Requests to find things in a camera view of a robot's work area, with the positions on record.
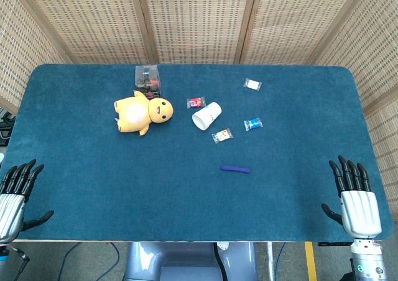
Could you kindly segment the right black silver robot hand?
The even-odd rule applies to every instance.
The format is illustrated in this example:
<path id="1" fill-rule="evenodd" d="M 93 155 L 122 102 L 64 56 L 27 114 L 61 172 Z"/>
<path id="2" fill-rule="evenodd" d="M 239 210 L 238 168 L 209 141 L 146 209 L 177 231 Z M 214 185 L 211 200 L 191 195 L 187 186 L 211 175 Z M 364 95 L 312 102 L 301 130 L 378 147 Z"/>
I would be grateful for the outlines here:
<path id="1" fill-rule="evenodd" d="M 343 227 L 354 239 L 374 239 L 382 233 L 376 194 L 371 189 L 368 172 L 363 164 L 338 156 L 339 164 L 329 161 L 335 178 L 341 213 L 322 203 L 323 212 Z"/>

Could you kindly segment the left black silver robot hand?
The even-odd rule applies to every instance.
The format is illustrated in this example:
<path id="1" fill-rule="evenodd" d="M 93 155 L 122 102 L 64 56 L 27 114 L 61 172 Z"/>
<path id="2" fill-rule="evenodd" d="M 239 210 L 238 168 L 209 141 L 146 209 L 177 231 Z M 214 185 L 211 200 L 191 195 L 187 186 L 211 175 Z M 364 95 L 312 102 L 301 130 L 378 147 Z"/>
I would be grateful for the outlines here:
<path id="1" fill-rule="evenodd" d="M 46 212 L 37 219 L 24 219 L 25 207 L 44 165 L 35 166 L 36 160 L 11 167 L 1 180 L 1 245 L 15 240 L 19 233 L 47 222 L 54 214 Z"/>

